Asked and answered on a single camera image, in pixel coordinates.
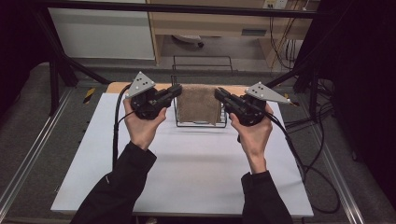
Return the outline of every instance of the metal floor track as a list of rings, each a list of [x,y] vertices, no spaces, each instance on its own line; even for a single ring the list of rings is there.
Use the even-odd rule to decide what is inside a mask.
[[[3,222],[4,218],[6,217],[8,209],[14,202],[24,181],[26,180],[26,178],[29,175],[30,171],[32,170],[33,166],[35,165],[35,161],[37,160],[38,156],[40,155],[41,149],[46,144],[53,128],[55,127],[56,123],[59,120],[59,117],[64,112],[64,109],[65,109],[67,102],[70,98],[70,95],[73,91],[74,91],[74,88],[71,88],[71,87],[65,88],[64,93],[60,99],[60,104],[59,104],[58,109],[55,111],[55,113],[52,117],[48,118],[48,120],[47,120],[46,124],[44,125],[43,129],[41,130],[40,134],[38,135],[37,139],[33,143],[32,147],[30,148],[29,152],[27,153],[26,157],[24,158],[23,162],[21,163],[21,166],[19,167],[18,171],[12,177],[6,190],[4,191],[3,195],[1,196],[1,198],[0,198],[0,223]]]
[[[309,117],[309,110],[308,110],[308,105],[309,103],[307,102],[306,97],[296,94],[299,102],[305,112],[305,114]],[[320,145],[320,138],[321,138],[321,133],[318,125],[313,125],[311,129],[314,132],[314,135],[316,137],[316,140],[318,144]],[[347,185],[347,182],[345,181],[343,175],[341,174],[340,169],[338,168],[337,162],[335,161],[334,157],[332,156],[332,153],[326,144],[326,141],[323,143],[323,160],[324,163],[326,164],[327,170],[329,171],[330,177],[332,178],[332,182],[334,183],[335,187],[338,190],[338,193],[340,194],[340,200],[341,203],[346,211],[346,216],[349,219],[349,222],[351,224],[363,224],[364,220],[361,215],[361,210],[357,206],[352,193],[349,190],[349,187]]]

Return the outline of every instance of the gray carpet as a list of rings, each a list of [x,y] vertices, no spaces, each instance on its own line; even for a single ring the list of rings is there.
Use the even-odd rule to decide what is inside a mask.
[[[117,81],[130,81],[140,69],[101,69],[97,70],[102,76]],[[161,69],[144,70],[150,78],[156,82],[169,82],[170,71]],[[200,72],[188,71],[183,74],[199,75]],[[261,80],[263,82],[271,79],[264,73],[240,72],[235,77],[226,77],[224,74],[213,72],[215,77],[181,77],[182,83],[199,82],[214,84],[240,84],[251,85]],[[7,116],[2,118],[2,129],[0,146],[2,148],[1,178],[2,188],[7,184],[18,168],[23,156],[33,144],[40,128],[44,125],[47,114],[50,111],[50,96],[48,86],[48,71],[43,68],[36,69],[31,75],[32,84],[24,87],[24,96],[32,99],[21,98],[11,108]],[[84,105],[83,98],[88,88],[78,87],[73,92],[71,99],[53,130],[49,141],[43,148],[41,155],[35,163],[32,172],[21,188],[14,204],[7,213],[7,218],[28,217],[45,219],[70,219],[70,216],[52,213],[51,204],[56,196],[54,190],[62,184],[73,157],[78,150],[78,141],[84,135],[88,127],[95,106],[101,92],[106,86],[98,87],[91,101]],[[289,92],[291,100],[296,101],[296,96]],[[305,118],[304,111],[299,106],[282,105],[282,116],[285,121]],[[328,117],[324,120],[326,141],[332,149],[334,157],[340,165],[343,175],[355,197],[361,213],[367,222],[373,223],[396,223],[393,208],[383,195],[380,188],[370,176],[363,163],[354,162],[350,157],[349,147],[345,141],[337,120]],[[293,143],[302,157],[304,163],[308,163],[318,151],[311,129],[304,129],[291,135]],[[322,159],[316,163],[316,167],[327,175],[327,170]],[[323,179],[315,173],[310,172],[307,176],[307,192],[310,201],[322,209],[332,209],[335,205],[334,194]],[[346,213],[341,208],[337,213],[325,215],[315,211],[315,217],[306,218],[307,223],[348,223]]]

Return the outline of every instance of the forearm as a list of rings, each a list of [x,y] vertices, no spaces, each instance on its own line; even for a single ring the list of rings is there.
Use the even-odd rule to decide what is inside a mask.
[[[81,204],[71,223],[129,223],[156,157],[129,143],[113,172],[105,175]]]
[[[244,224],[292,223],[289,211],[268,171],[255,175],[245,174],[242,185],[245,193]]]

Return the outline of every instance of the table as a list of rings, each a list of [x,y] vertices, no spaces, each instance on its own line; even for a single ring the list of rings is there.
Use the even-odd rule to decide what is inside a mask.
[[[92,116],[78,152],[67,172],[52,211],[73,214],[96,182],[111,171],[114,111],[117,93],[104,93]],[[269,103],[283,122],[279,107]],[[226,128],[178,128],[175,111],[168,108],[150,150],[158,157],[146,187],[136,201],[137,216],[239,217],[244,194],[240,178],[248,160]],[[129,142],[123,122],[119,151]],[[304,185],[283,133],[274,128],[265,151],[267,167],[293,217],[312,217]]]

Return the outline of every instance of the person's left hand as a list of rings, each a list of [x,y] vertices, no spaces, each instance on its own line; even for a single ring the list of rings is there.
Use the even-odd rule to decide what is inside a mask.
[[[131,107],[131,98],[123,100],[125,107],[125,115],[133,112]],[[131,142],[143,150],[147,150],[158,126],[166,119],[166,108],[164,107],[155,119],[140,119],[135,113],[125,118],[125,125],[128,129]]]

